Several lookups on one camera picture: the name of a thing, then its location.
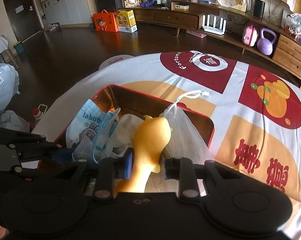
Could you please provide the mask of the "white mesh drawstring bag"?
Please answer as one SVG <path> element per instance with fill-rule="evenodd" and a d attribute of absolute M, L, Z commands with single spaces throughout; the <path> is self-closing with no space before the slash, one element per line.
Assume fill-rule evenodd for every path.
<path fill-rule="evenodd" d="M 188 158 L 194 164 L 200 165 L 203 165 L 207 160 L 213 159 L 213 154 L 208 150 L 199 131 L 184 110 L 178 106 L 182 98 L 197 99 L 201 96 L 209 96 L 209 94 L 209 92 L 201 90 L 185 92 L 161 114 L 162 117 L 168 120 L 172 129 L 171 139 L 165 147 L 169 157 Z"/>

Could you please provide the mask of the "white cloth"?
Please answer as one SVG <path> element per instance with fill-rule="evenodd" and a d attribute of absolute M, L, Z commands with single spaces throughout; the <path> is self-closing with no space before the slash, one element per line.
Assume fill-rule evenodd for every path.
<path fill-rule="evenodd" d="M 127 148 L 133 147 L 134 133 L 143 122 L 143 119 L 133 114 L 125 114 L 119 119 L 114 132 L 110 136 L 113 146 L 111 157 L 122 157 Z"/>

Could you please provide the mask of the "blue cartoon face mask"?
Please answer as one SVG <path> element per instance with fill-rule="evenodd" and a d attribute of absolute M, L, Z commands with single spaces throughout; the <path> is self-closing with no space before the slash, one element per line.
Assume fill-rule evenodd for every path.
<path fill-rule="evenodd" d="M 121 109 L 102 111 L 92 100 L 87 100 L 66 129 L 66 146 L 74 148 L 75 162 L 99 163 L 112 155 L 110 136 L 117 126 Z"/>

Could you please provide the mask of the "yellow rubber duck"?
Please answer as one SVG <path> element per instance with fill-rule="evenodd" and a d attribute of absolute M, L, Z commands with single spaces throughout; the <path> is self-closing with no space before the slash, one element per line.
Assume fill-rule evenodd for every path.
<path fill-rule="evenodd" d="M 143 193 L 151 172 L 159 165 L 163 149 L 171 139 L 171 128 L 165 117 L 144 120 L 133 136 L 134 161 L 129 179 L 121 180 L 114 189 L 120 192 Z"/>

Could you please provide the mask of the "grey plastic bag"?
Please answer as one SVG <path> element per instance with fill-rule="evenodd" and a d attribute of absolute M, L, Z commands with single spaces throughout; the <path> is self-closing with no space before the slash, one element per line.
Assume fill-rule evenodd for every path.
<path fill-rule="evenodd" d="M 10 64 L 0 63 L 0 127 L 28 133 L 30 124 L 7 106 L 19 94 L 19 74 Z"/>

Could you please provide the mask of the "red square tin box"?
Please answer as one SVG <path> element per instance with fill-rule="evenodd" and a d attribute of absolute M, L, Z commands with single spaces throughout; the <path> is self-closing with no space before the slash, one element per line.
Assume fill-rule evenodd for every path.
<path fill-rule="evenodd" d="M 76 162 L 97 165 L 119 160 L 126 150 L 133 148 L 133 165 L 128 179 L 114 183 L 114 171 L 99 171 L 96 180 L 97 197 L 113 197 L 120 192 L 144 193 L 152 173 L 163 172 L 161 154 L 168 158 L 190 159 L 204 164 L 213 159 L 202 136 L 183 109 L 180 99 L 169 105 L 159 116 L 122 114 L 101 110 L 90 97 L 79 100 L 75 96 L 58 100 L 36 126 L 40 134 L 55 139 L 66 132 L 66 144 L 78 144 L 72 153 Z"/>

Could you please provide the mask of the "white wifi router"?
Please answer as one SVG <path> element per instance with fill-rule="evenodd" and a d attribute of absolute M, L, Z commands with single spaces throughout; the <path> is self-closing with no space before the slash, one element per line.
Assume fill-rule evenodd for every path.
<path fill-rule="evenodd" d="M 212 19 L 213 21 L 211 22 L 210 14 L 202 16 L 202 30 L 215 35 L 224 35 L 227 20 L 223 18 L 217 19 L 216 16 L 213 16 Z"/>

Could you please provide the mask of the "orange gift box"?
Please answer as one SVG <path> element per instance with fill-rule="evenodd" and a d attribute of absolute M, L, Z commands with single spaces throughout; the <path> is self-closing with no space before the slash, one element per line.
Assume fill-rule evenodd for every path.
<path fill-rule="evenodd" d="M 119 32 L 119 28 L 116 22 L 116 12 L 108 12 L 102 10 L 93 14 L 93 22 L 97 31 L 106 31 L 116 33 Z"/>

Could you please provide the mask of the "purple kettlebell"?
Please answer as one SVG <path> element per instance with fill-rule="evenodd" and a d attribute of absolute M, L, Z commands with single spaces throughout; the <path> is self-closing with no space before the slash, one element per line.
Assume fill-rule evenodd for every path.
<path fill-rule="evenodd" d="M 273 39 L 272 40 L 267 39 L 266 37 L 264 37 L 264 33 L 271 34 Z M 276 42 L 276 39 L 277 39 L 277 35 L 274 31 L 268 28 L 262 28 L 260 31 L 260 38 L 257 41 L 257 49 L 259 50 L 259 52 L 261 52 L 266 56 L 271 55 L 273 52 L 273 45 Z"/>

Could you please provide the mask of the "yellow carton box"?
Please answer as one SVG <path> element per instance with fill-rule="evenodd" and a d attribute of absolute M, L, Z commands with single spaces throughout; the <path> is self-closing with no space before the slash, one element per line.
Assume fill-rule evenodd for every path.
<path fill-rule="evenodd" d="M 117 26 L 120 32 L 134 33 L 137 25 L 133 10 L 119 10 L 115 13 Z"/>

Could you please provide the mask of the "wooden TV cabinet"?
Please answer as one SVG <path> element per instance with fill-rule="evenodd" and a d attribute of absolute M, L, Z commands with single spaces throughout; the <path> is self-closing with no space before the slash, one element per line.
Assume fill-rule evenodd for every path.
<path fill-rule="evenodd" d="M 188 9 L 176 10 L 164 9 L 158 5 L 149 7 L 139 5 L 133 7 L 135 19 L 137 22 L 173 27 L 177 31 L 196 30 L 202 32 L 207 36 L 238 46 L 242 51 L 249 51 L 261 56 L 301 80 L 301 41 L 294 39 L 293 35 L 286 33 L 281 27 L 246 12 L 207 2 L 176 0 L 173 4 L 181 4 Z M 217 19 L 223 18 L 227 20 L 224 35 L 215 35 L 202 30 L 202 16 L 208 14 L 211 16 L 211 22 L 213 21 L 213 16 L 216 16 Z M 268 28 L 276 33 L 277 39 L 273 45 L 271 55 L 266 56 L 262 54 L 257 49 L 257 46 L 250 47 L 243 44 L 244 28 L 251 24 L 257 31 L 261 31 L 262 28 Z"/>

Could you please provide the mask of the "black cylinder speaker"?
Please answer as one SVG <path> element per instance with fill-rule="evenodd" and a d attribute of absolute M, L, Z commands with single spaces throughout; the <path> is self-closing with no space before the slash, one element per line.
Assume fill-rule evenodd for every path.
<path fill-rule="evenodd" d="M 255 0 L 253 7 L 253 15 L 257 18 L 262 19 L 265 10 L 265 2 L 262 0 Z"/>

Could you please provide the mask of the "clear plastic bag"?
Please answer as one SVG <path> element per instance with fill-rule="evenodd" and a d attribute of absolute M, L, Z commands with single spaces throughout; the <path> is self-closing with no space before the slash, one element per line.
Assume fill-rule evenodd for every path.
<path fill-rule="evenodd" d="M 299 40 L 301 37 L 301 14 L 293 13 L 287 16 L 284 31 L 293 35 L 294 39 Z"/>

